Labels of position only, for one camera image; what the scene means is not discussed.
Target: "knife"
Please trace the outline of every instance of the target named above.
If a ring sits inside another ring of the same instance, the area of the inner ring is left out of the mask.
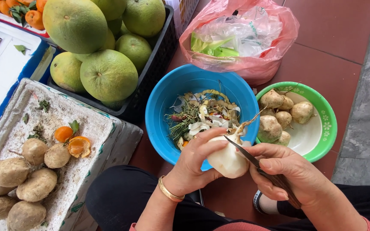
[[[232,144],[234,145],[249,161],[251,161],[254,166],[258,168],[258,172],[265,176],[268,180],[272,182],[274,186],[280,187],[281,189],[285,190],[288,194],[288,202],[296,209],[301,208],[301,202],[298,201],[296,198],[294,192],[289,187],[288,180],[286,177],[282,174],[278,175],[270,175],[264,172],[260,167],[260,162],[257,160],[254,156],[252,156],[247,150],[243,149],[241,146],[230,140],[226,135],[224,137]]]

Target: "woman's right hand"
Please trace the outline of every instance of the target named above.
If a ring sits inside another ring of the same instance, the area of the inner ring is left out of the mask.
[[[245,148],[252,156],[260,159],[261,169],[270,174],[283,174],[288,179],[292,191],[302,206],[312,206],[318,199],[326,197],[335,187],[315,166],[288,147],[260,143]],[[251,164],[249,171],[258,189],[276,201],[285,201],[285,190],[273,186],[272,182],[258,173]]]

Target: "gold bangle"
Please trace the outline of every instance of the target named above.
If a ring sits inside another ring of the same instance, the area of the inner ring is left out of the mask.
[[[165,176],[161,176],[159,179],[158,179],[158,186],[160,187],[161,191],[165,194],[165,196],[167,196],[171,201],[174,201],[174,202],[181,202],[183,201],[183,199],[185,198],[185,195],[183,195],[182,197],[177,197],[175,196],[174,194],[172,194],[170,191],[167,190],[167,188],[164,186],[164,184],[162,183],[162,178],[164,178]]]

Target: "white plastic basket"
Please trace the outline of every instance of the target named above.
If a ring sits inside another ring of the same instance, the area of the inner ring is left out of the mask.
[[[164,4],[172,6],[173,21],[175,23],[176,37],[182,35],[191,21],[199,0],[162,0]]]

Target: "blue plastic bowl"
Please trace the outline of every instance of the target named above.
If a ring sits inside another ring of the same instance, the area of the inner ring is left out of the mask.
[[[241,109],[240,122],[250,120],[259,112],[258,102],[251,87],[235,72],[216,73],[205,71],[194,65],[178,67],[165,75],[155,86],[148,99],[145,112],[146,130],[158,154],[167,162],[175,164],[180,151],[168,138],[169,127],[165,114],[173,112],[171,107],[179,95],[198,93],[207,89],[220,90],[231,102]],[[259,117],[248,126],[246,136],[241,139],[252,144],[257,136]],[[201,170],[212,166],[205,160]]]

